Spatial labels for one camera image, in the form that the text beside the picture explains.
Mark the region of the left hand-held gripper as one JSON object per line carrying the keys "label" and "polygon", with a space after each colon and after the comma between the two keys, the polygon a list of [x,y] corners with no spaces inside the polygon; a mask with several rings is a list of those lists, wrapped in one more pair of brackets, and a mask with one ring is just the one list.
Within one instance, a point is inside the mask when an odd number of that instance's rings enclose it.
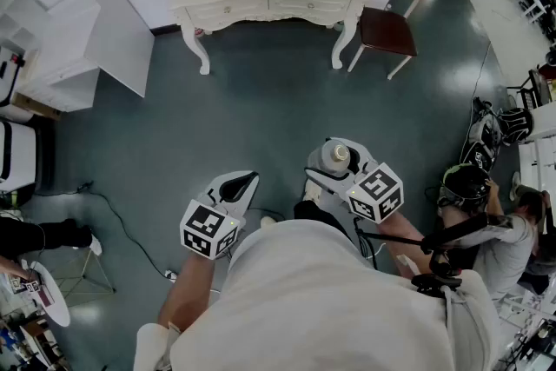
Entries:
{"label": "left hand-held gripper", "polygon": [[244,215],[259,181],[259,174],[253,170],[217,176],[190,201],[180,222],[182,246],[210,260],[224,255],[246,225]]}

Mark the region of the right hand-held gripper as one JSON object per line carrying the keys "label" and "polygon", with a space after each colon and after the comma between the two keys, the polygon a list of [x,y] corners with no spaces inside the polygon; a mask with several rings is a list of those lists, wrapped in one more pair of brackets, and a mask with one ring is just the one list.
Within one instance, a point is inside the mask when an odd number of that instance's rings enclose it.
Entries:
{"label": "right hand-held gripper", "polygon": [[322,187],[322,193],[336,195],[347,203],[351,214],[381,224],[403,204],[403,183],[385,163],[370,158],[363,145],[341,137],[326,142],[342,144],[349,153],[347,171],[340,176],[306,167],[307,179]]}

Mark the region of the person's left forearm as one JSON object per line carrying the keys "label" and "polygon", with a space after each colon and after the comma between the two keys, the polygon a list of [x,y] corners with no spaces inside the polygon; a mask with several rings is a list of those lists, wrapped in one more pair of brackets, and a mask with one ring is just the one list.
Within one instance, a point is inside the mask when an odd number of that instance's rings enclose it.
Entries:
{"label": "person's left forearm", "polygon": [[182,265],[158,315],[157,323],[181,332],[188,329],[209,307],[215,260],[190,253]]}

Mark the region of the person's right forearm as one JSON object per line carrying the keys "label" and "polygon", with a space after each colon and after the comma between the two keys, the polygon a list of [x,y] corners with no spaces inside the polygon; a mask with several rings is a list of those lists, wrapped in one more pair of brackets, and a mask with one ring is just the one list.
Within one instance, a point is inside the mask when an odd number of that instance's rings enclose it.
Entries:
{"label": "person's right forearm", "polygon": [[[377,226],[377,231],[381,235],[396,236],[408,240],[420,242],[424,236],[420,231],[401,213],[393,212],[387,219]],[[416,274],[428,274],[430,255],[426,255],[418,245],[406,244],[402,242],[386,241],[386,248],[394,260],[394,264],[400,275],[411,279]],[[400,259],[407,257],[416,267],[417,273],[405,265]]]}

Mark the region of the person's black trousers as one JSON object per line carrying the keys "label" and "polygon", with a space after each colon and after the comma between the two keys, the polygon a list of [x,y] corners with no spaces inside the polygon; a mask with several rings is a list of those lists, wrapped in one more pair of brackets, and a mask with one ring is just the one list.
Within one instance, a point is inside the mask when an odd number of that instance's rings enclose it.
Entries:
{"label": "person's black trousers", "polygon": [[305,219],[311,221],[318,221],[327,224],[340,231],[348,240],[351,240],[347,231],[341,226],[341,224],[336,220],[336,218],[320,209],[318,205],[311,200],[301,201],[294,206],[294,216],[296,219]]}

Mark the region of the person's white shirt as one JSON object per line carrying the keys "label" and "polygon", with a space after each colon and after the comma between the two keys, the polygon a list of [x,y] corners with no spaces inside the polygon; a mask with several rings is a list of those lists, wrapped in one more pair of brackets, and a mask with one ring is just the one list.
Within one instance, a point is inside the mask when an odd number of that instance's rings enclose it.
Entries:
{"label": "person's white shirt", "polygon": [[460,277],[425,295],[325,223],[278,222],[238,246],[188,329],[138,330],[133,371],[491,371],[499,319],[480,276]]}

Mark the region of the black and white gear bag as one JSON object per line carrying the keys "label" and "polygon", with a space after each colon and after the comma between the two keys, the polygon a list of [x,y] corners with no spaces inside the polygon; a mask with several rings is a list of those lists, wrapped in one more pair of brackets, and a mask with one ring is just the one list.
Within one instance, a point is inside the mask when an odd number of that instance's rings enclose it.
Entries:
{"label": "black and white gear bag", "polygon": [[460,152],[460,163],[471,163],[489,173],[502,144],[502,131],[489,101],[472,100],[470,124]]}

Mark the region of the cream chair with brown seat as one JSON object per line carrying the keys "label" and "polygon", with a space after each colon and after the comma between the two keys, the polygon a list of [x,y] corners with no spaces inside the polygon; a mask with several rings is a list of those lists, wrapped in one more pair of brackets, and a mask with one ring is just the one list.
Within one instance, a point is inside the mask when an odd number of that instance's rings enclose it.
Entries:
{"label": "cream chair with brown seat", "polygon": [[365,49],[374,49],[403,56],[387,75],[391,80],[411,59],[418,55],[408,18],[421,0],[413,0],[404,14],[391,10],[365,7],[359,21],[361,44],[347,67],[350,73]]}

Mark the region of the black and white helmet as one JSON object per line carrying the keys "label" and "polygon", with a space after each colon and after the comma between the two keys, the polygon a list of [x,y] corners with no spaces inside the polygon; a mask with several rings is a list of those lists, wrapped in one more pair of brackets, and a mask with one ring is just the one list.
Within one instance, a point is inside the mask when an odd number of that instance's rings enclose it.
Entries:
{"label": "black and white helmet", "polygon": [[498,114],[502,142],[510,145],[525,141],[533,132],[533,115],[528,109],[514,108]]}

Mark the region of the black metal chair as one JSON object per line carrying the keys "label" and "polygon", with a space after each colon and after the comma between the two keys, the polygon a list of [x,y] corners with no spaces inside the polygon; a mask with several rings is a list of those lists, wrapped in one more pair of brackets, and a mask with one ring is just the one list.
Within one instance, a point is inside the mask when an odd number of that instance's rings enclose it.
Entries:
{"label": "black metal chair", "polygon": [[553,80],[548,79],[537,70],[529,70],[526,80],[518,86],[507,87],[509,93],[515,93],[524,109],[537,109],[554,100]]}

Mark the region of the round white side table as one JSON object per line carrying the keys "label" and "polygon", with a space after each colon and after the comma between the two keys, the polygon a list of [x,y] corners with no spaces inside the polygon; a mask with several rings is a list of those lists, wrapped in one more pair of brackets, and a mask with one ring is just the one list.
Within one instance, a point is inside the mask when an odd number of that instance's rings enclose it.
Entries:
{"label": "round white side table", "polygon": [[70,325],[73,307],[97,301],[116,292],[98,255],[90,248],[71,250],[69,257],[55,266],[22,258],[24,270],[41,276],[40,285],[26,285],[29,296],[57,325]]}

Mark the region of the white and black appliance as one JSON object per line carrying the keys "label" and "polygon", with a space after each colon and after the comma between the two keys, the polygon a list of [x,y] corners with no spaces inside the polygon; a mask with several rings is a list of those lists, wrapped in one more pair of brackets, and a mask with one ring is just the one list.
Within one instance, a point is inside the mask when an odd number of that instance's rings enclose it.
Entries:
{"label": "white and black appliance", "polygon": [[35,130],[0,120],[0,193],[12,192],[35,182]]}

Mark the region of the white shelf cabinet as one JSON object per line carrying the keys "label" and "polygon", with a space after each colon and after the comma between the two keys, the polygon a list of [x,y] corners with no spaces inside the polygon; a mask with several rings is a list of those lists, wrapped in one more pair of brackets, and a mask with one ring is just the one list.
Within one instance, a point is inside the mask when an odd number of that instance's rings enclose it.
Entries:
{"label": "white shelf cabinet", "polygon": [[101,73],[144,96],[154,36],[129,0],[0,0],[0,45],[26,60],[16,93],[71,112]]}

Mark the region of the white device with red button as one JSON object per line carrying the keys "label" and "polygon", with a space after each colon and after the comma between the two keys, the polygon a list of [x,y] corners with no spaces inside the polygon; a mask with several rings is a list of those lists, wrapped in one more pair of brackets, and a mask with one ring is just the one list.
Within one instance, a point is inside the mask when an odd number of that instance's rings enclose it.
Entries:
{"label": "white device with red button", "polygon": [[12,105],[17,95],[25,95],[31,85],[39,50],[23,55],[0,47],[0,108]]}

